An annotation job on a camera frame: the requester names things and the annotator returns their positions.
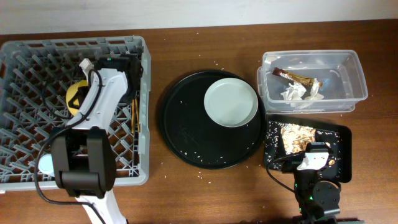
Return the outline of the yellow bowl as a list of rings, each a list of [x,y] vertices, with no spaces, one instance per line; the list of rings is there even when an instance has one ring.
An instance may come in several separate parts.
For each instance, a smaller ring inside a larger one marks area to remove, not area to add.
[[[75,116],[78,113],[79,109],[80,109],[80,107],[79,108],[72,108],[72,97],[76,93],[77,88],[79,86],[88,86],[88,82],[86,80],[81,80],[81,81],[79,81],[79,82],[77,82],[75,84],[72,84],[68,88],[67,93],[66,93],[67,108],[68,108],[69,112],[72,114],[72,116]]]

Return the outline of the blue plastic cup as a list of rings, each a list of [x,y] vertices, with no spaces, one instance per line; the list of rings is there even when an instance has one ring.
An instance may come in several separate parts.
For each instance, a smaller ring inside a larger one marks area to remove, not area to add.
[[[39,159],[38,168],[41,173],[55,177],[51,154],[46,154]]]

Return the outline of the brown coffee sachet wrapper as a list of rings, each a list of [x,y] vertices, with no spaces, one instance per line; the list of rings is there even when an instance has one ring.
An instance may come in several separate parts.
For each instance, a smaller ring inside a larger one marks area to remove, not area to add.
[[[274,70],[272,71],[272,74],[282,77],[282,78],[286,78],[288,80],[292,80],[294,82],[297,82],[297,83],[300,83],[300,84],[306,85],[306,86],[312,86],[315,83],[314,78],[296,75],[294,73],[288,72],[286,70],[283,70],[283,69],[277,68],[277,67],[274,68]]]

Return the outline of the grey round plate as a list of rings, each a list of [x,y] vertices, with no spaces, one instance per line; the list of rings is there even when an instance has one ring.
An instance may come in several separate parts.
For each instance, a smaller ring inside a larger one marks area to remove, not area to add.
[[[207,115],[218,125],[237,128],[248,124],[257,113],[257,94],[244,80],[222,78],[205,92],[203,104]]]

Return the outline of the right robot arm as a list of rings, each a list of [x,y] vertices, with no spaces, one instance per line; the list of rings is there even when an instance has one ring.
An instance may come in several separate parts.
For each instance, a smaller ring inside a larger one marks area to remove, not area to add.
[[[341,185],[319,177],[328,156],[327,152],[301,152],[280,159],[282,171],[294,175],[294,194],[300,215],[293,217],[293,223],[338,222]]]

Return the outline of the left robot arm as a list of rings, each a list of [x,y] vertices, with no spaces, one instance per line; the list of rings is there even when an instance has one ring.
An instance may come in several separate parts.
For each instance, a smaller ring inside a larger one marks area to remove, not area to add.
[[[35,189],[44,201],[55,205],[76,205],[85,209],[92,223],[127,223],[116,202],[113,186],[116,161],[108,139],[108,129],[119,101],[136,91],[133,76],[141,65],[135,57],[101,57],[79,64],[88,82],[88,94],[78,112],[63,128],[54,128],[37,155],[34,166]],[[49,199],[40,188],[38,173],[44,151],[50,150],[58,188],[71,201]]]

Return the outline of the grey plastic dishwasher rack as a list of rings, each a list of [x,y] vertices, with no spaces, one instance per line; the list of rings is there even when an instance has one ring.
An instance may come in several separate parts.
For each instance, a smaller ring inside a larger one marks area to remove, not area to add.
[[[138,54],[144,69],[137,91],[141,131],[131,133],[131,105],[114,111],[108,138],[116,160],[117,186],[149,178],[149,93],[152,57],[139,36],[15,40],[1,47],[1,192],[34,190],[35,158],[54,127],[69,112],[67,88],[83,79],[78,64],[102,55]],[[40,188],[55,189],[53,177],[38,173]]]

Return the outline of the clear plastic waste bin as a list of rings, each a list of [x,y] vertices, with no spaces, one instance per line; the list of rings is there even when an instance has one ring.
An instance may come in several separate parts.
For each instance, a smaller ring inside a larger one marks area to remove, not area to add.
[[[322,83],[323,99],[310,99],[310,87],[301,99],[285,100],[282,93],[294,82],[274,75],[275,68]],[[290,50],[266,52],[257,69],[257,91],[270,114],[345,113],[368,97],[358,55],[353,50]]]

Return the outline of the food scraps pile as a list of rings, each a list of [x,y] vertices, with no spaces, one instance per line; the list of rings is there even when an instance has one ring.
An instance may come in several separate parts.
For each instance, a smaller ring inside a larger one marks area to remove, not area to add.
[[[282,136],[282,143],[284,145],[285,156],[291,154],[304,154],[307,144],[310,142],[322,142],[316,141],[315,134],[317,130],[308,126],[300,126],[297,124],[285,124],[282,126],[280,133]],[[333,154],[330,156],[328,164],[326,166],[332,166],[336,164],[336,159]]]

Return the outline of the black rectangular tray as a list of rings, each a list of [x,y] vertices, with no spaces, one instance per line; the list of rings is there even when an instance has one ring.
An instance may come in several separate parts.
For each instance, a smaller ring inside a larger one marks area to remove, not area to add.
[[[324,142],[330,145],[333,151],[331,158],[335,161],[327,165],[321,173],[324,179],[348,183],[352,178],[352,133],[351,130],[342,125],[317,121],[314,119],[295,118],[272,114],[267,116],[266,136],[264,142],[263,164],[270,164],[270,161],[287,153],[282,144],[281,129],[285,124],[297,124],[315,129],[316,142]]]

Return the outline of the crumpled white tissue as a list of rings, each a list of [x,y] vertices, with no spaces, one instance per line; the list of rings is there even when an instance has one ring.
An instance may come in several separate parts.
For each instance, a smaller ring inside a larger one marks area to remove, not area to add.
[[[316,78],[314,79],[314,84],[311,84],[310,95],[304,98],[304,100],[310,100],[309,103],[290,103],[290,105],[297,109],[304,109],[312,105],[312,100],[324,99],[324,96],[318,92],[321,84]],[[289,83],[289,87],[281,95],[285,101],[302,101],[306,92],[307,89],[301,83],[294,82],[293,84]]]

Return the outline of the round black tray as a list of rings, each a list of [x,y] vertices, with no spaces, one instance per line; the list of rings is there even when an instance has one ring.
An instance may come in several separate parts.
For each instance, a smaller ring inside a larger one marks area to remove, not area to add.
[[[179,80],[166,92],[159,107],[159,129],[169,149],[184,162],[202,169],[225,169],[251,157],[264,140],[266,112],[260,103],[254,118],[227,128],[206,113],[205,92],[233,73],[199,70]]]

